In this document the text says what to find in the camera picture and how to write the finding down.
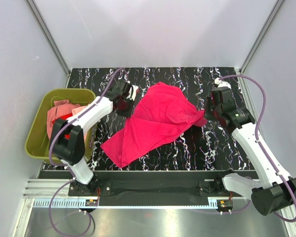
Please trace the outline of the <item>magenta pink t-shirt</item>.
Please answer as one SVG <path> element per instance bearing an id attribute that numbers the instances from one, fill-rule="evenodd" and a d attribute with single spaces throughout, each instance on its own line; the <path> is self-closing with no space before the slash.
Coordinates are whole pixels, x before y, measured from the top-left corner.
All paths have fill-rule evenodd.
<path id="1" fill-rule="evenodd" d="M 205 111 L 198 110 L 176 86 L 159 82 L 140 100 L 122 130 L 101 145 L 119 168 L 162 145 L 172 143 L 193 125 L 207 123 Z"/>

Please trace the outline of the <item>aluminium right frame post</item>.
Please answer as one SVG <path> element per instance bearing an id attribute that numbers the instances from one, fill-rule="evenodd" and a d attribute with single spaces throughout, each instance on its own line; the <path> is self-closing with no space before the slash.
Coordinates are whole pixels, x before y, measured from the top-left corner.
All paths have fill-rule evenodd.
<path id="1" fill-rule="evenodd" d="M 256 40 L 254 41 L 248 55 L 246 56 L 243 64 L 239 68 L 239 73 L 243 74 L 247 69 L 248 65 L 250 64 L 251 60 L 253 59 L 254 55 L 256 54 L 259 46 L 263 42 L 264 38 L 266 37 L 268 31 L 270 30 L 273 22 L 275 21 L 277 15 L 281 11 L 283 5 L 286 3 L 286 0 L 277 0 L 270 11 L 265 23 L 263 24 Z"/>

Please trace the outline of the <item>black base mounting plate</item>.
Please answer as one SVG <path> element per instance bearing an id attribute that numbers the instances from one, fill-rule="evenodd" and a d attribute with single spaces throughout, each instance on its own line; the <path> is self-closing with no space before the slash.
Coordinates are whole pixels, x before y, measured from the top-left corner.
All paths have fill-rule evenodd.
<path id="1" fill-rule="evenodd" d="M 70 196 L 94 196 L 116 201 L 153 200 L 196 204 L 201 199 L 228 199 L 226 191 L 213 191 L 214 179 L 222 171 L 95 171 L 91 190 L 71 184 Z"/>

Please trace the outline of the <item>olive green plastic bin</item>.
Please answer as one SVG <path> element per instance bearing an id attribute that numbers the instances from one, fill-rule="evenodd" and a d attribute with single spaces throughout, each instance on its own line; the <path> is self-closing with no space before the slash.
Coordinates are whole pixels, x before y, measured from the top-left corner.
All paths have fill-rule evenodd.
<path id="1" fill-rule="evenodd" d="M 25 142 L 26 153 L 35 159 L 49 161 L 49 142 L 47 134 L 47 112 L 55 107 L 57 101 L 68 102 L 72 105 L 86 106 L 96 95 L 93 91 L 83 88 L 62 88 L 48 92 L 41 101 Z"/>

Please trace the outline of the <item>salmon pink shirt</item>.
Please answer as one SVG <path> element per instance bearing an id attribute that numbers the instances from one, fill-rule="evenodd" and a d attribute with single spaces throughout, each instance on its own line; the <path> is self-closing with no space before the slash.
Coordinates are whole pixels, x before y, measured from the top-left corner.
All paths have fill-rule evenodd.
<path id="1" fill-rule="evenodd" d="M 72 104 L 69 100 L 54 101 L 54 106 L 47 111 L 47 136 L 50 139 L 52 135 L 52 121 L 62 115 L 72 113 L 72 109 L 79 107 L 79 104 Z"/>

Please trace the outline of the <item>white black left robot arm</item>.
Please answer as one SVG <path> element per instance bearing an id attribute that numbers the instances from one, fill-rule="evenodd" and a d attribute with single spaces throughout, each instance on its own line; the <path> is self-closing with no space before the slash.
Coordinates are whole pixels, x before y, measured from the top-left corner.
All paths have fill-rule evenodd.
<path id="1" fill-rule="evenodd" d="M 130 81 L 119 80 L 111 88 L 106 88 L 102 95 L 97 96 L 81 112 L 67 119 L 55 121 L 49 145 L 49 157 L 55 155 L 62 164 L 68 167 L 73 180 L 87 196 L 95 193 L 97 184 L 94 174 L 85 160 L 87 132 L 103 117 L 115 112 L 128 118 L 133 110 L 139 87 Z"/>

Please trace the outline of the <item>light pink shirt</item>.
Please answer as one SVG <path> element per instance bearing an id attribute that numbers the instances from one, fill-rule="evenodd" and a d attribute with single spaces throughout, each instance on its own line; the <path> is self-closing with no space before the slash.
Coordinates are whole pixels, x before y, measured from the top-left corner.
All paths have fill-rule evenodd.
<path id="1" fill-rule="evenodd" d="M 87 105 L 87 106 L 80 106 L 80 107 L 72 109 L 72 117 L 80 118 L 82 116 L 82 114 L 84 112 L 86 112 L 90 107 L 91 107 L 91 104 Z"/>

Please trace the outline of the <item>red folded shirt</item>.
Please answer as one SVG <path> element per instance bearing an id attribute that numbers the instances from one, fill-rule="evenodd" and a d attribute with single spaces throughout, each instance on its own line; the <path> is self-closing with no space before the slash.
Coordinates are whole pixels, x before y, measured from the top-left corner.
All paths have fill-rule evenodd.
<path id="1" fill-rule="evenodd" d="M 69 113 L 69 114 L 60 116 L 59 119 L 66 120 L 66 119 L 68 119 L 69 117 L 72 117 L 72 116 L 73 116 L 73 114 L 72 113 Z M 55 123 L 56 120 L 57 119 L 54 119 L 52 121 L 52 125 L 54 125 L 54 123 Z M 65 134 L 65 138 L 68 140 L 70 138 L 70 135 L 69 134 Z"/>

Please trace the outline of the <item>aluminium frame post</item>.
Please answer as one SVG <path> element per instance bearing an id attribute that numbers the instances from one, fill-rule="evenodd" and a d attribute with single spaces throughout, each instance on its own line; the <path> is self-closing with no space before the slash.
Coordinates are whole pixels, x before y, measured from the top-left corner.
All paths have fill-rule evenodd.
<path id="1" fill-rule="evenodd" d="M 250 64 L 251 60 L 253 59 L 254 55 L 256 54 L 259 46 L 263 42 L 264 38 L 266 37 L 268 31 L 270 30 L 273 22 L 275 21 L 277 15 L 281 11 L 283 5 L 286 3 L 286 0 L 277 0 L 270 11 L 265 23 L 263 24 L 256 40 L 254 41 L 248 55 L 246 56 L 243 64 L 239 68 L 239 73 L 243 74 L 247 69 L 248 65 Z"/>
<path id="2" fill-rule="evenodd" d="M 32 13 L 35 21 L 37 22 L 41 32 L 43 33 L 45 39 L 47 40 L 47 43 L 49 44 L 51 50 L 54 53 L 54 56 L 56 57 L 58 63 L 60 64 L 62 70 L 64 73 L 68 76 L 71 72 L 71 69 L 67 65 L 59 47 L 56 44 L 56 41 L 54 40 L 47 23 L 44 20 L 44 17 L 42 13 L 40 12 L 36 2 L 34 0 L 25 0 L 25 3 L 27 4 L 30 12 Z"/>

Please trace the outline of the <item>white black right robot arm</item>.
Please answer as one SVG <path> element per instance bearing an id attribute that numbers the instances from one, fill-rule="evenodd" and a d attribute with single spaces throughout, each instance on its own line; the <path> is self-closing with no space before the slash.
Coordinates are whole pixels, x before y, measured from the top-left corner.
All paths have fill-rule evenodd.
<path id="1" fill-rule="evenodd" d="M 258 181 L 232 170 L 216 176 L 213 190 L 220 196 L 229 192 L 249 199 L 263 216 L 296 205 L 296 178 L 275 158 L 258 131 L 254 117 L 245 107 L 237 107 L 230 88 L 214 88 L 207 97 L 206 115 L 219 122 L 245 151 Z"/>

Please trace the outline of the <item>aluminium left frame post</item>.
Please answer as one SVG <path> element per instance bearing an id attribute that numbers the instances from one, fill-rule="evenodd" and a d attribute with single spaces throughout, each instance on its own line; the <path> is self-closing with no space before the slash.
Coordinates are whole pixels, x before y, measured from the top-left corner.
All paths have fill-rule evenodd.
<path id="1" fill-rule="evenodd" d="M 47 40 L 47 43 L 49 44 L 51 50 L 54 53 L 54 56 L 56 57 L 58 63 L 60 64 L 62 70 L 64 73 L 68 76 L 71 72 L 71 69 L 67 65 L 59 47 L 56 44 L 56 41 L 54 40 L 47 23 L 44 20 L 44 17 L 42 13 L 40 12 L 36 2 L 34 0 L 25 0 L 25 3 L 27 4 L 30 12 L 32 13 L 35 21 L 37 22 L 41 32 L 43 33 L 45 39 Z"/>

